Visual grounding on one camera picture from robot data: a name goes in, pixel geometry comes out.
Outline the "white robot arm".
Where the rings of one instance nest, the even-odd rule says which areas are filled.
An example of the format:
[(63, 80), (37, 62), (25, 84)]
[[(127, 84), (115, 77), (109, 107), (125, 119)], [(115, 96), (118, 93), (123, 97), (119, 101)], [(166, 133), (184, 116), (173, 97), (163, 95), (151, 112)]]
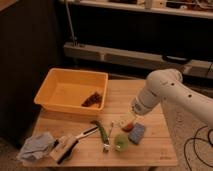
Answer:
[(183, 76), (177, 69), (149, 73), (145, 86), (131, 101), (128, 114), (131, 117), (143, 116), (163, 100), (180, 105), (213, 129), (213, 99), (185, 86)]

